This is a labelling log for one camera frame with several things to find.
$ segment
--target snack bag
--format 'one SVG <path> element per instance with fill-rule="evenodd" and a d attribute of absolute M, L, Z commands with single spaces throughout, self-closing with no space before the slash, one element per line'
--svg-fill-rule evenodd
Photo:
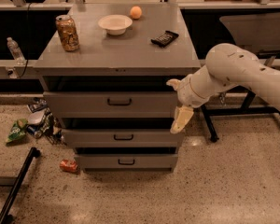
<path fill-rule="evenodd" d="M 18 119 L 13 123 L 13 126 L 9 132 L 6 143 L 22 139 L 26 135 L 26 127 L 28 124 L 27 119 Z"/>

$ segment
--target water bottle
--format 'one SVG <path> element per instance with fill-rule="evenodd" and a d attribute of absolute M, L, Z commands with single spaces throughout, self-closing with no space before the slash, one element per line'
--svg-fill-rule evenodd
<path fill-rule="evenodd" d="M 13 56 L 13 58 L 16 60 L 17 64 L 25 65 L 26 60 L 21 53 L 21 49 L 19 48 L 19 45 L 16 41 L 14 41 L 11 37 L 7 38 L 7 46 Z"/>

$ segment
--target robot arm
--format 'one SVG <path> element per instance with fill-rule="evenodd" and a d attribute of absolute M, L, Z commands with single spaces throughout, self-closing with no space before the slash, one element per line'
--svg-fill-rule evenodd
<path fill-rule="evenodd" d="M 175 111 L 171 133 L 179 133 L 193 115 L 193 108 L 216 93 L 243 86 L 280 111 L 280 71 L 259 62 L 253 53 L 232 44 L 219 44 L 207 53 L 205 66 L 167 85 L 177 91 L 182 106 Z"/>

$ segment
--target gray countertop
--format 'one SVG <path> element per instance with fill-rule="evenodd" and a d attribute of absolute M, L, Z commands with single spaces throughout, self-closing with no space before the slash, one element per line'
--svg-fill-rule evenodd
<path fill-rule="evenodd" d="M 46 68 L 173 68 L 200 67 L 189 32 L 178 4 L 137 4 L 142 17 L 133 20 L 123 35 L 108 35 L 98 25 L 106 15 L 130 14 L 132 4 L 73 5 L 69 14 L 75 20 L 80 48 L 73 52 L 63 50 L 57 33 L 35 64 Z M 179 38 L 165 49 L 150 42 L 151 38 L 170 30 Z"/>

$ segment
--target soda can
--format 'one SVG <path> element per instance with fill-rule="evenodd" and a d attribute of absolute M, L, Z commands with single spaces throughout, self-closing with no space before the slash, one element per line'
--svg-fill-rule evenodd
<path fill-rule="evenodd" d="M 71 16 L 60 15 L 56 17 L 56 28 L 65 51 L 74 51 L 79 48 L 77 29 Z"/>
<path fill-rule="evenodd" d="M 61 170 L 65 171 L 65 172 L 70 172 L 70 173 L 77 172 L 76 161 L 62 160 L 59 164 L 59 167 L 61 168 Z"/>
<path fill-rule="evenodd" d="M 38 126 L 28 125 L 27 132 L 35 139 L 38 139 L 42 136 L 42 132 L 39 130 Z"/>

